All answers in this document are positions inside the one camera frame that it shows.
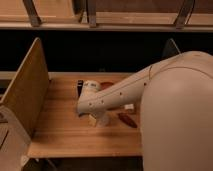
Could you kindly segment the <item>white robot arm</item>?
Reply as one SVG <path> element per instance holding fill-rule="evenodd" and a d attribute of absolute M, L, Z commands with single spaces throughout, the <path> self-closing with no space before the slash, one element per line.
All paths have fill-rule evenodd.
<path fill-rule="evenodd" d="M 213 56 L 189 51 L 99 91 L 86 82 L 79 113 L 140 103 L 144 171 L 213 171 Z"/>

